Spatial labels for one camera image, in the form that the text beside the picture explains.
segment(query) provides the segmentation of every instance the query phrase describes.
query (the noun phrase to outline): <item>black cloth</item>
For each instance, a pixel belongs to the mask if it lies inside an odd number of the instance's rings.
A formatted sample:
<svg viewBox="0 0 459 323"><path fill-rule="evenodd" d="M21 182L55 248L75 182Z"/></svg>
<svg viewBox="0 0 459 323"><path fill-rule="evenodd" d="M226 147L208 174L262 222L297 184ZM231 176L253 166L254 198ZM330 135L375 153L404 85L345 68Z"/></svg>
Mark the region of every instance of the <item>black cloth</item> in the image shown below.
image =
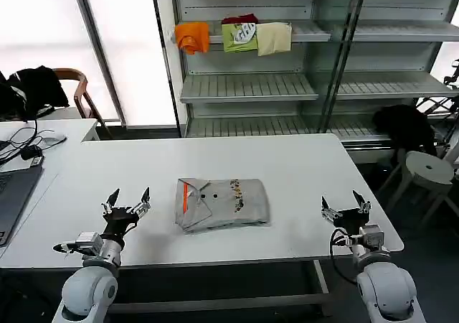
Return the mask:
<svg viewBox="0 0 459 323"><path fill-rule="evenodd" d="M25 104L24 99L13 88L25 93ZM40 66L20 70L0 83L0 114L16 113L22 119L34 119L45 106L69 106L67 96L52 69Z"/></svg>
<svg viewBox="0 0 459 323"><path fill-rule="evenodd" d="M437 156L434 145L435 132L427 120L427 116L413 106L389 106L377 111L373 116L373 123L377 130L389 135L395 143L397 151L424 150Z"/></svg>

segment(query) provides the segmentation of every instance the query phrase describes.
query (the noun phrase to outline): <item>folded towel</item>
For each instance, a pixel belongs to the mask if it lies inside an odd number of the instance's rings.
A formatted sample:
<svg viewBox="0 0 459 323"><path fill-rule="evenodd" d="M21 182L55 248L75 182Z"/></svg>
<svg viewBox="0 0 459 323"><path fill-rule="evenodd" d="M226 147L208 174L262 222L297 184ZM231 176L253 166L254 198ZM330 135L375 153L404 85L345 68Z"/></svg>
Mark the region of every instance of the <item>folded towel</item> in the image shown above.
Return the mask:
<svg viewBox="0 0 459 323"><path fill-rule="evenodd" d="M222 25L224 52L247 52L257 49L254 23Z"/></svg>
<svg viewBox="0 0 459 323"><path fill-rule="evenodd" d="M180 49L189 55L209 51L209 25L204 22L186 23L175 26L175 37Z"/></svg>
<svg viewBox="0 0 459 323"><path fill-rule="evenodd" d="M286 23L257 24L258 56L290 52L292 27Z"/></svg>

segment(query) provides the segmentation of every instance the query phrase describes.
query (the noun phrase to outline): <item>shelf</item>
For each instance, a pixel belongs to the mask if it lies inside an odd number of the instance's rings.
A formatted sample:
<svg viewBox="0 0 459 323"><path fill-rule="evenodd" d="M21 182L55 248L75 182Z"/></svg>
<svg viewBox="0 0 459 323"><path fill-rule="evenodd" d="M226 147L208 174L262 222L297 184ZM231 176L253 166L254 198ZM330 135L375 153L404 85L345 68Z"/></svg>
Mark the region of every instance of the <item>shelf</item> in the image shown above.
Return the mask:
<svg viewBox="0 0 459 323"><path fill-rule="evenodd" d="M327 42L331 35L311 21L289 21L292 24L292 42ZM207 22L211 44L222 44L221 22Z"/></svg>
<svg viewBox="0 0 459 323"><path fill-rule="evenodd" d="M457 93L427 72L345 72L338 100L455 97Z"/></svg>
<svg viewBox="0 0 459 323"><path fill-rule="evenodd" d="M188 126L187 138L223 136L313 134L319 117L275 116L245 118L194 118ZM372 115L332 116L327 130L342 142L388 141L389 137L374 129Z"/></svg>
<svg viewBox="0 0 459 323"><path fill-rule="evenodd" d="M317 125L305 123L299 116L195 118L186 137L293 135L316 132Z"/></svg>
<svg viewBox="0 0 459 323"><path fill-rule="evenodd" d="M340 40L342 26L324 26ZM414 20L359 20L353 42L459 42L459 28L447 22Z"/></svg>
<svg viewBox="0 0 459 323"><path fill-rule="evenodd" d="M373 115L367 114L332 116L327 131L341 142L389 141L388 135L376 131L372 118Z"/></svg>
<svg viewBox="0 0 459 323"><path fill-rule="evenodd" d="M315 100L302 74L188 75L182 103L267 102Z"/></svg>

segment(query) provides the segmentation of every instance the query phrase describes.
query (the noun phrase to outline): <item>white desk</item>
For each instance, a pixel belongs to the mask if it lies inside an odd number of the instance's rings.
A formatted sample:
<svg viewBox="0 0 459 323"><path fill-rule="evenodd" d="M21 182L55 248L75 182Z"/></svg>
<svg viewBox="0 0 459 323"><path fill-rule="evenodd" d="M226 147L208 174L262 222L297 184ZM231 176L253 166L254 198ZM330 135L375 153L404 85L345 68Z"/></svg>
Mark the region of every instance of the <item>white desk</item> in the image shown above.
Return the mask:
<svg viewBox="0 0 459 323"><path fill-rule="evenodd" d="M56 145L51 149L44 151L43 172L37 186L35 187L32 196L29 198L27 206L24 208L19 222L16 224L14 233L20 229L29 214L35 208L37 203L42 198L43 194L47 191L49 186L56 179L59 171L64 165L73 162L78 158L78 146L82 141L96 139L95 126L97 121L95 119L79 119L79 120L52 120L52 121L38 121L38 131L45 129L52 129L58 133L67 136L66 142ZM25 124L24 122L1 122L0 123L0 139L8 140L14 132L25 126L34 127L34 122ZM15 141L27 140L32 136L33 130L23 130L14 137ZM20 156L11 160L9 163L0 167L0 172L5 172L13 169L23 169L30 165L29 161L24 161ZM6 247L0 248L0 257L3 255Z"/></svg>
<svg viewBox="0 0 459 323"><path fill-rule="evenodd" d="M372 202L371 221L385 232L390 251L403 242L341 142L332 134L238 138L97 141L80 145L79 157L59 175L16 234L4 268L77 268L80 255L55 244L82 231L103 232L100 203L120 188L119 205L137 203L150 187L152 210L126 236L124 266L222 264L328 258L333 226L321 217L330 207L356 207L355 189ZM270 202L271 225L185 235L174 224L179 177L258 178ZM346 248L336 250L347 254Z"/></svg>

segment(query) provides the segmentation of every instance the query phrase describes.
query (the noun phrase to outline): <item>wooden chair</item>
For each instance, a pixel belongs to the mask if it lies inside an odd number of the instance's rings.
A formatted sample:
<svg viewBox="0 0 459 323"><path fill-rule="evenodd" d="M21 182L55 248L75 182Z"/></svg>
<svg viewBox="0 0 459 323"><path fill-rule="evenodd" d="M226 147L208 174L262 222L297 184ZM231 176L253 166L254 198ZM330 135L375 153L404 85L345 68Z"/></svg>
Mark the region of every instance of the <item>wooden chair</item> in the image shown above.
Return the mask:
<svg viewBox="0 0 459 323"><path fill-rule="evenodd" d="M79 70L74 70L72 68L55 68L54 72L56 73L59 80L76 80L78 81L77 90L73 95L73 100L77 106L78 111L82 118L95 118L102 128L107 133L110 139L113 139L111 132L108 130L105 122L102 119L102 116L99 114L99 111L95 107L93 100L89 96L89 93L86 91L87 78L86 75L81 73ZM83 107L82 99L86 100L86 103L89 105L90 110L88 111Z"/></svg>

